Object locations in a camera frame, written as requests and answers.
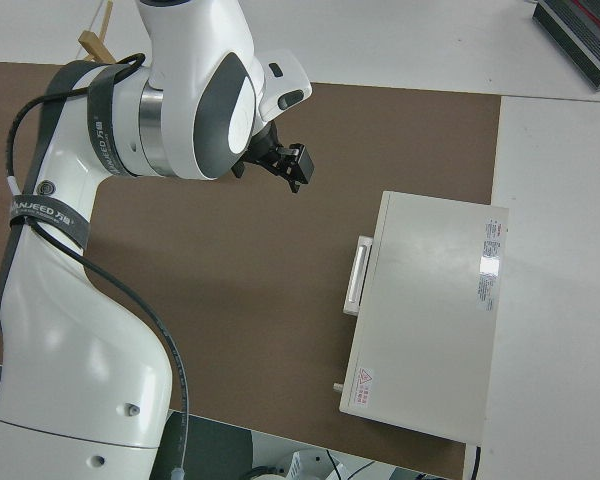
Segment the white cable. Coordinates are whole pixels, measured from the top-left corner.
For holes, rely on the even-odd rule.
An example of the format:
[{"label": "white cable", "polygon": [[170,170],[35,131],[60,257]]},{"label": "white cable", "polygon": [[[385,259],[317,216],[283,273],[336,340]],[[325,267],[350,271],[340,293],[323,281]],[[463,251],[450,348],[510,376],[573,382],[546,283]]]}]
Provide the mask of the white cable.
[{"label": "white cable", "polygon": [[14,177],[13,175],[9,175],[7,177],[7,183],[9,184],[9,190],[11,190],[11,195],[15,197],[16,195],[22,194],[22,192],[18,188],[18,182],[16,182],[16,177]]}]

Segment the black strap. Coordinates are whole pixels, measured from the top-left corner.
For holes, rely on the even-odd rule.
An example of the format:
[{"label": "black strap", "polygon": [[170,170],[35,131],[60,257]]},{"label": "black strap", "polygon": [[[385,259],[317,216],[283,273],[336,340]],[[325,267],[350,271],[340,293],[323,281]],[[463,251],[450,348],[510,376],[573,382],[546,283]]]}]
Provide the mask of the black strap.
[{"label": "black strap", "polygon": [[111,65],[93,79],[87,97],[87,125],[91,145],[104,168],[113,175],[135,177],[120,160],[113,138],[115,76],[128,67],[128,65]]},{"label": "black strap", "polygon": [[10,225],[22,217],[33,217],[53,225],[83,250],[89,240],[89,222],[64,202],[44,195],[15,195],[11,203]]}]

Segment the silver metal ring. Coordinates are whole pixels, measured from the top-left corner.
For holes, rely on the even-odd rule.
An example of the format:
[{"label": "silver metal ring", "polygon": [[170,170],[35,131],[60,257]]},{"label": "silver metal ring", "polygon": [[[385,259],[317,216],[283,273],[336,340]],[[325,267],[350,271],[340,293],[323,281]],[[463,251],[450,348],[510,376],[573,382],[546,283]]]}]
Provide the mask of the silver metal ring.
[{"label": "silver metal ring", "polygon": [[149,81],[142,90],[138,124],[140,125],[140,142],[151,168],[163,177],[176,177],[171,169],[162,142],[162,90],[151,88]]}]

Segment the label sticker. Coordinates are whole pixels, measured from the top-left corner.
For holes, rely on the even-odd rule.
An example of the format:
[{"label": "label sticker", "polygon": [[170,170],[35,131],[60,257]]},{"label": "label sticker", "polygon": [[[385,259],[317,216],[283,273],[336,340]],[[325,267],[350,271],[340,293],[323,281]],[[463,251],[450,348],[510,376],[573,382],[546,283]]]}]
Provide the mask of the label sticker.
[{"label": "label sticker", "polygon": [[356,374],[356,388],[353,404],[356,407],[368,407],[371,398],[371,387],[373,386],[373,370],[370,368],[358,368]]},{"label": "label sticker", "polygon": [[502,222],[498,220],[491,219],[485,224],[478,280],[478,309],[488,312],[495,308],[498,299],[497,283],[504,228]]}]

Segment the warning label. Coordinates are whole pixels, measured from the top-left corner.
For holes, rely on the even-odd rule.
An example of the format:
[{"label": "warning label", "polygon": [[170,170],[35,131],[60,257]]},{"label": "warning label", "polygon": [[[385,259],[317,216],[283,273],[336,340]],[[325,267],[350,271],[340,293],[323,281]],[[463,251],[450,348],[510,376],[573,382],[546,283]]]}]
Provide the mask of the warning label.
[{"label": "warning label", "polygon": [[358,368],[356,375],[355,397],[353,404],[356,407],[368,407],[371,398],[371,387],[373,385],[373,370],[369,368]]}]

